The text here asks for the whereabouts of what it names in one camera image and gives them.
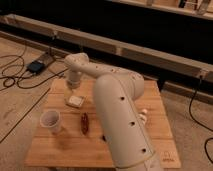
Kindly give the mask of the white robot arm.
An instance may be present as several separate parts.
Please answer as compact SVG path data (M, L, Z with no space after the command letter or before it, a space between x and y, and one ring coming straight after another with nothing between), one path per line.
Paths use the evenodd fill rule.
M95 78L93 102L116 171L164 171L134 101L144 93L141 74L89 61L86 53L65 57L67 84L80 86L81 76Z

